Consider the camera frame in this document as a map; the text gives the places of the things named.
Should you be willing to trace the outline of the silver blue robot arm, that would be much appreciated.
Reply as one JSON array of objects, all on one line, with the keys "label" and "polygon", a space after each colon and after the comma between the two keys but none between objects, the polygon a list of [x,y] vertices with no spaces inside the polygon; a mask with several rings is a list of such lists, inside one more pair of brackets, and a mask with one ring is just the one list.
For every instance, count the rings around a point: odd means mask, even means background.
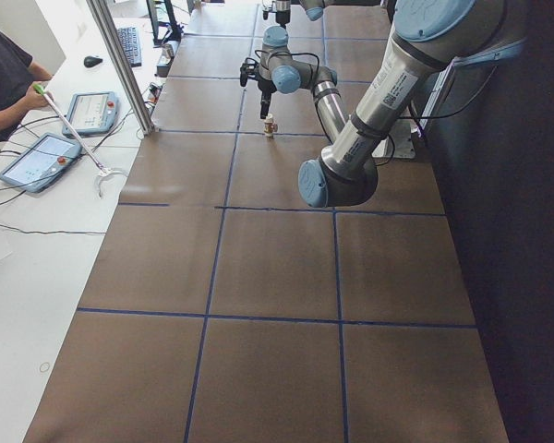
[{"label": "silver blue robot arm", "polygon": [[282,94],[309,90],[330,141],[303,162],[299,193],[313,208],[359,205],[378,184],[373,151],[390,133],[416,90],[456,57],[480,53],[497,39],[512,7],[506,1],[399,1],[381,62],[359,104],[345,114],[332,70],[297,62],[280,26],[263,34],[256,69],[261,88]]},{"label": "silver blue robot arm", "polygon": [[[276,23],[285,27],[291,21],[292,3],[290,0],[270,1],[262,9],[263,18],[267,19],[269,14],[273,14]],[[316,21],[322,17],[324,9],[327,6],[333,5],[333,2],[327,0],[299,0],[298,4],[301,5],[311,21]]]}]

